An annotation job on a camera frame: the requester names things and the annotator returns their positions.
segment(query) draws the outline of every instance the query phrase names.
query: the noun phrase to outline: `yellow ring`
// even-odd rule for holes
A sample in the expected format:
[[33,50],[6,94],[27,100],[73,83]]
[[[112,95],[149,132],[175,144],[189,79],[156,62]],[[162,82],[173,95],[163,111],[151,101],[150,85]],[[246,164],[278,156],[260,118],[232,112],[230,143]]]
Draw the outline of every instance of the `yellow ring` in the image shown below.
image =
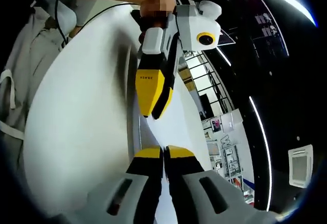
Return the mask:
[[198,35],[197,35],[197,37],[196,37],[196,39],[198,40],[198,42],[200,42],[199,41],[199,39],[200,39],[200,37],[201,36],[209,36],[209,37],[211,37],[212,39],[213,39],[213,43],[215,42],[215,36],[213,35],[213,34],[211,34],[211,33],[209,33],[209,32],[201,32],[201,33],[199,33]]

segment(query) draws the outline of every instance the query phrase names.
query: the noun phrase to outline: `black cable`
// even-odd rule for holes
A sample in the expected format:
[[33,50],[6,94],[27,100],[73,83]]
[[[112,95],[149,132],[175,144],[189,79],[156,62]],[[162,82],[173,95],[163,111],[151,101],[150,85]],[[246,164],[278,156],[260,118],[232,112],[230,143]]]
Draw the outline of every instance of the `black cable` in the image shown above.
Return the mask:
[[117,6],[123,6],[123,5],[137,5],[137,4],[135,4],[135,3],[123,3],[123,4],[117,4],[117,5],[113,5],[113,6],[111,6],[111,7],[108,7],[108,8],[106,8],[106,9],[104,9],[104,10],[102,10],[101,12],[99,12],[99,13],[97,13],[96,15],[94,15],[92,18],[90,18],[83,26],[82,26],[82,28],[80,29],[80,31],[88,24],[88,23],[90,23],[90,21],[92,21],[94,18],[96,18],[97,16],[99,16],[100,14],[102,14],[103,12],[105,12],[105,11],[107,11],[107,10],[109,10],[109,9],[111,9],[111,8],[114,8],[114,7],[117,7]]
[[63,34],[61,28],[60,28],[60,25],[59,25],[59,20],[58,20],[58,3],[59,3],[59,0],[56,0],[56,3],[55,3],[55,21],[56,21],[56,24],[57,24],[57,27],[58,27],[58,30],[60,32],[60,35],[62,36],[63,38],[63,41],[65,42],[65,44],[68,44],[68,40],[67,38],[65,37],[65,35]]

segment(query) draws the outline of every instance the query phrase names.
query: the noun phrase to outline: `black ceiling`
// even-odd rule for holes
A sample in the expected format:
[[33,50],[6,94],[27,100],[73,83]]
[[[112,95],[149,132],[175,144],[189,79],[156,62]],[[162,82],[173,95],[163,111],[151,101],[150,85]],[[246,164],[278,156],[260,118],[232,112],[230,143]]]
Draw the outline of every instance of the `black ceiling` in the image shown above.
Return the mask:
[[315,27],[296,9],[282,0],[264,0],[284,36],[289,56],[280,37],[269,41],[253,39],[256,10],[265,10],[261,0],[209,0],[222,7],[217,22],[236,44],[222,46],[229,66],[216,50],[206,51],[225,84],[236,108],[243,116],[255,175],[255,207],[265,210],[268,201],[268,162],[258,120],[249,102],[251,96],[265,128],[273,169],[270,209],[281,212],[300,193],[289,185],[289,149],[312,144],[316,167],[324,156],[324,143],[315,138],[322,124],[318,96],[322,84],[318,0],[300,0],[314,16]]

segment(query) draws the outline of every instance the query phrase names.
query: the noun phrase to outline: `white strap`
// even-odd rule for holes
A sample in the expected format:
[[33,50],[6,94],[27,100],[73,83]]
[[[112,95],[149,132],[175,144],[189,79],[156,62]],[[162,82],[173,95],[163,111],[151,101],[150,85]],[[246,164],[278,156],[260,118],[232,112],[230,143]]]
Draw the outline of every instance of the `white strap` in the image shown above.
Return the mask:
[[7,70],[4,70],[2,73],[1,73],[1,76],[0,76],[0,83],[3,82],[3,80],[5,78],[9,77],[10,80],[11,80],[11,87],[10,87],[10,108],[11,109],[15,109],[16,108],[16,104],[15,104],[15,82],[14,82],[14,79],[12,78],[12,73],[9,69]]
[[17,139],[20,139],[20,140],[24,140],[24,133],[19,131],[18,129],[15,129],[15,128],[12,128],[10,126],[8,126],[7,124],[5,124],[4,122],[0,121],[0,130],[11,136],[11,137],[14,137],[14,138],[17,138]]
[[[5,78],[9,77],[10,80],[11,80],[11,87],[10,87],[10,108],[11,109],[15,109],[16,108],[16,104],[15,104],[15,83],[14,83],[14,79],[12,78],[12,73],[10,70],[4,70],[2,73],[1,73],[1,76],[0,76],[0,83],[3,82],[3,80]],[[8,126],[7,124],[5,124],[4,122],[0,121],[0,130],[11,136],[11,137],[14,137],[14,138],[17,138],[17,139],[20,139],[20,140],[24,140],[24,133],[19,131],[18,129],[15,129],[15,128],[12,128],[10,126]]]

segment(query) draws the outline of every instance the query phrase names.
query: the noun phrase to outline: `ceiling light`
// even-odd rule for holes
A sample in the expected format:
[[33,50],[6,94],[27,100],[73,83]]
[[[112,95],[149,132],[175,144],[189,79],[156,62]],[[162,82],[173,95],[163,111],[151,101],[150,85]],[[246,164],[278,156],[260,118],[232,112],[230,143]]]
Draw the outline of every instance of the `ceiling light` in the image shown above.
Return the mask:
[[315,20],[311,16],[310,12],[299,2],[297,2],[296,0],[284,0],[284,1],[291,4],[294,8],[296,8],[298,11],[304,14],[304,16],[307,17],[316,26]]
[[269,193],[268,193],[268,202],[267,202],[267,209],[266,211],[269,211],[269,208],[270,208],[270,202],[271,202],[271,191],[272,191],[272,172],[271,172],[271,160],[270,160],[270,152],[269,152],[269,147],[268,147],[268,141],[267,141],[267,137],[266,137],[266,133],[264,131],[264,127],[262,125],[262,122],[261,122],[261,118],[259,116],[259,113],[258,113],[258,110],[256,109],[256,106],[251,98],[251,96],[249,97],[250,99],[250,102],[251,102],[251,105],[254,109],[254,112],[256,114],[256,118],[260,124],[260,128],[261,128],[261,133],[262,133],[262,136],[264,138],[264,141],[265,141],[265,146],[266,146],[266,152],[267,152],[267,158],[268,158],[268,170],[269,170]]
[[265,7],[267,8],[269,14],[271,15],[272,19],[274,20],[274,22],[275,22],[275,24],[276,24],[276,26],[277,26],[277,28],[278,28],[279,34],[281,35],[281,38],[282,38],[283,44],[284,44],[284,46],[285,46],[285,51],[286,51],[287,56],[290,56],[290,54],[289,54],[289,52],[288,52],[288,49],[287,49],[287,46],[286,46],[286,42],[285,42],[285,40],[284,40],[284,37],[283,37],[283,35],[282,35],[282,32],[281,32],[281,30],[280,30],[278,24],[277,24],[277,21],[276,21],[276,19],[274,18],[274,15],[272,15],[272,13],[270,12],[269,8],[268,8],[267,5],[265,4],[264,0],[261,0],[261,1],[262,1],[262,3],[265,5]]
[[218,50],[218,52],[220,53],[221,57],[223,57],[223,59],[226,61],[226,63],[231,66],[231,63],[229,62],[229,60],[227,59],[227,57],[224,55],[224,53],[220,50],[219,47],[216,47],[216,49]]

